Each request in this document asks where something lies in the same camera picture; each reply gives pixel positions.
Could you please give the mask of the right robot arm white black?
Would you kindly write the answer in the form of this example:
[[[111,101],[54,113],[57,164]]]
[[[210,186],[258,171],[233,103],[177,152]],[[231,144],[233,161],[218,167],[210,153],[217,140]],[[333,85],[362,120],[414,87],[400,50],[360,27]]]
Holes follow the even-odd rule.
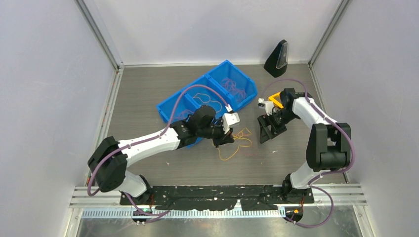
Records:
[[[305,163],[297,171],[288,174],[280,188],[280,197],[287,202],[296,202],[301,196],[307,195],[311,184],[323,175],[350,165],[349,124],[327,116],[310,94],[285,88],[266,100],[259,98],[258,106],[265,110],[257,118],[260,144],[287,131],[286,125],[294,119],[302,120],[310,129]]]

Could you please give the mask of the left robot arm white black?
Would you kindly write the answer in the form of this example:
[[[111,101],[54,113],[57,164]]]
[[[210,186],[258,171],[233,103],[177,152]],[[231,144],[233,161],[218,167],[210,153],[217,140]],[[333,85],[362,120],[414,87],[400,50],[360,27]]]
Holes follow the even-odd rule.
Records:
[[[129,200],[147,204],[152,187],[144,176],[131,173],[128,167],[153,155],[190,146],[200,138],[211,139],[215,147],[233,143],[233,127],[240,123],[238,113],[227,107],[221,117],[215,115],[211,106],[203,105],[155,133],[130,140],[117,141],[113,136],[103,139],[87,162],[91,170],[88,196],[119,191]]]

